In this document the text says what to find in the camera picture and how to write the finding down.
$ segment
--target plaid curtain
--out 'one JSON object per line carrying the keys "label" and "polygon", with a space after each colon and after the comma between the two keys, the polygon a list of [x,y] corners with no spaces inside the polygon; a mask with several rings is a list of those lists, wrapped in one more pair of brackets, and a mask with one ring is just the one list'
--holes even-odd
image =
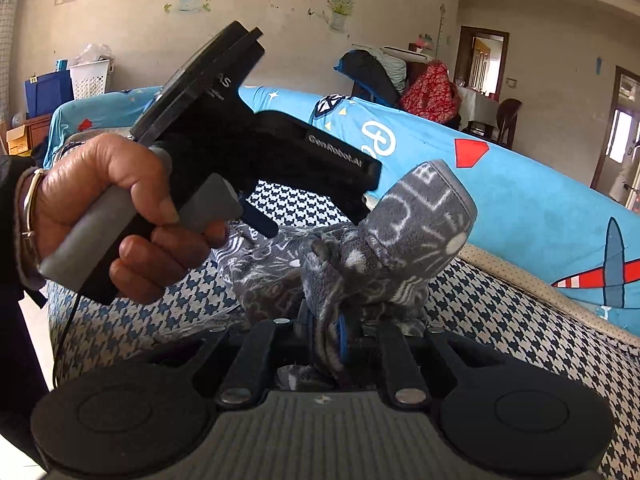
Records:
{"label": "plaid curtain", "polygon": [[14,39],[15,8],[18,0],[0,0],[0,134],[11,128],[9,115],[9,58]]}

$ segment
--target bracelet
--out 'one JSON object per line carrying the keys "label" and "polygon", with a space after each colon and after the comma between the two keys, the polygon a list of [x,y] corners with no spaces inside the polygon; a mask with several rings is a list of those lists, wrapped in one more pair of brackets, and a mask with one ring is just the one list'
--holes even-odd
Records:
{"label": "bracelet", "polygon": [[40,257],[38,256],[38,250],[36,248],[35,231],[33,230],[33,206],[35,204],[36,191],[38,186],[42,182],[42,179],[47,175],[47,170],[38,169],[33,173],[33,178],[29,184],[29,190],[27,196],[24,198],[23,218],[25,219],[26,231],[22,232],[22,239],[27,246],[27,249],[33,257],[35,266],[40,265]]}

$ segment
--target red patterned cloth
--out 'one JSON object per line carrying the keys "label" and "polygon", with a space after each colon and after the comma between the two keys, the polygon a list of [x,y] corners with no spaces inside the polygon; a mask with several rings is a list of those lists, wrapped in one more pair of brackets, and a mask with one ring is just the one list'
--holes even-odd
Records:
{"label": "red patterned cloth", "polygon": [[444,124],[458,113],[456,89],[449,82],[447,66],[432,61],[411,88],[402,96],[400,104],[405,112],[423,119]]}

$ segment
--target floor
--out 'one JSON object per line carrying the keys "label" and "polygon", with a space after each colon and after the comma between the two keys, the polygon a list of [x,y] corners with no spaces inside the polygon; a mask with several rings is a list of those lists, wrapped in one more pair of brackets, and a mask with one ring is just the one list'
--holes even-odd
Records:
{"label": "floor", "polygon": [[[27,322],[33,345],[40,361],[49,389],[51,374],[53,372],[53,353],[49,341],[49,322],[47,320],[47,307],[42,310],[26,297],[20,302],[24,319]],[[44,474],[44,471],[0,436],[0,480],[36,480]]]}

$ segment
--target white laundry basket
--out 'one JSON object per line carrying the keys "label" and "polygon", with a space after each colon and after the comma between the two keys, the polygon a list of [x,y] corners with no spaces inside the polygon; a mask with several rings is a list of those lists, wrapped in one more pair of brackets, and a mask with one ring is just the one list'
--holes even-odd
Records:
{"label": "white laundry basket", "polygon": [[74,99],[84,99],[108,91],[113,73],[113,59],[69,67]]}

